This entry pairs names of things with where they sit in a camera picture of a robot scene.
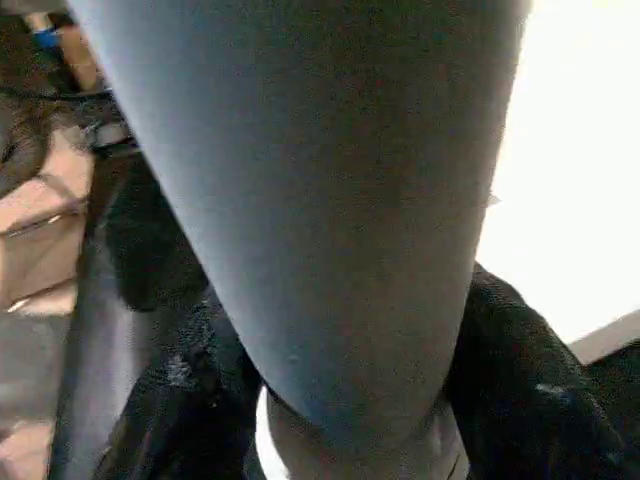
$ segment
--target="cardboard box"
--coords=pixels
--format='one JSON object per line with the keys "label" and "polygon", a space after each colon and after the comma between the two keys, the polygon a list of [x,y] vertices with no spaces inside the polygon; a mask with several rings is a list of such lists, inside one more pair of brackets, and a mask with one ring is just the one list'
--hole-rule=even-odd
{"label": "cardboard box", "polygon": [[92,170],[54,133],[40,176],[0,199],[0,308],[75,277]]}

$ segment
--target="blue object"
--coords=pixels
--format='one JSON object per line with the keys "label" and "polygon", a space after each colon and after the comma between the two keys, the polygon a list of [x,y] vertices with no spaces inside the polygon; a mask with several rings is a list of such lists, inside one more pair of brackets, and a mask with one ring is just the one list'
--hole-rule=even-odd
{"label": "blue object", "polygon": [[41,30],[34,33],[34,36],[36,38],[36,42],[38,42],[38,45],[40,45],[41,48],[48,49],[58,46],[59,39],[54,28]]}

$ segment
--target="black fabric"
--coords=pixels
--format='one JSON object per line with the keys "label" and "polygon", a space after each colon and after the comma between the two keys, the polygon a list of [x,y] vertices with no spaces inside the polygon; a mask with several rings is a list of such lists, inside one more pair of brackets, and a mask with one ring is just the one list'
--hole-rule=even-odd
{"label": "black fabric", "polygon": [[119,290],[131,308],[153,310],[206,288],[207,277],[142,159],[131,165],[103,221]]}
{"label": "black fabric", "polygon": [[589,365],[587,372],[612,425],[640,448],[640,341]]}
{"label": "black fabric", "polygon": [[212,291],[176,325],[134,387],[95,480],[242,478],[260,377]]}
{"label": "black fabric", "polygon": [[473,478],[640,478],[576,358],[509,284],[478,266],[447,392]]}

